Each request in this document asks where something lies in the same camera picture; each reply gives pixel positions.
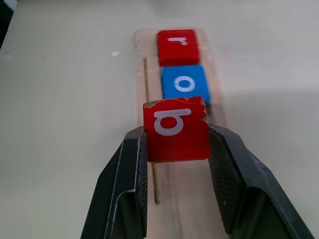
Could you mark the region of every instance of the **table surface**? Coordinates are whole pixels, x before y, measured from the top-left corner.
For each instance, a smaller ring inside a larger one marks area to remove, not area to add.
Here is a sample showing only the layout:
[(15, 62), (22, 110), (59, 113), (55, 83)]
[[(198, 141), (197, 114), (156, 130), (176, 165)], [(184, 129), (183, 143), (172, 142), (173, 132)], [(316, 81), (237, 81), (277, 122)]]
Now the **table surface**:
[(137, 126), (133, 34), (174, 26), (205, 31), (229, 127), (319, 238), (318, 7), (20, 1), (0, 51), (0, 238), (80, 238), (99, 174)]

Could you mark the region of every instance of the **white letter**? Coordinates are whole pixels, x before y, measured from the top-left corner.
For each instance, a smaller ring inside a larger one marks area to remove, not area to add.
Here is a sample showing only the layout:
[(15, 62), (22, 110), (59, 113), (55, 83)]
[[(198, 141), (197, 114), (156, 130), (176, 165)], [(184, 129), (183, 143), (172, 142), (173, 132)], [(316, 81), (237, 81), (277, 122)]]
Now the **white letter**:
[[(155, 120), (154, 128), (157, 133), (164, 136), (172, 136), (178, 134), (183, 129), (184, 123), (180, 116), (190, 115), (190, 109), (171, 110), (171, 111), (157, 111), (154, 113)], [(163, 118), (172, 117), (176, 120), (176, 125), (173, 128), (163, 128), (160, 121)]]
[(186, 37), (171, 37), (167, 39), (168, 41), (179, 41), (183, 46), (187, 45)]
[[(187, 87), (180, 86), (179, 84), (180, 84), (181, 81), (188, 81), (189, 82), (189, 86), (187, 86)], [(175, 88), (178, 91), (181, 91), (181, 92), (190, 92), (190, 91), (195, 89), (194, 80), (192, 78), (188, 77), (188, 76), (179, 76), (179, 77), (177, 77), (174, 80), (174, 85), (175, 85)]]

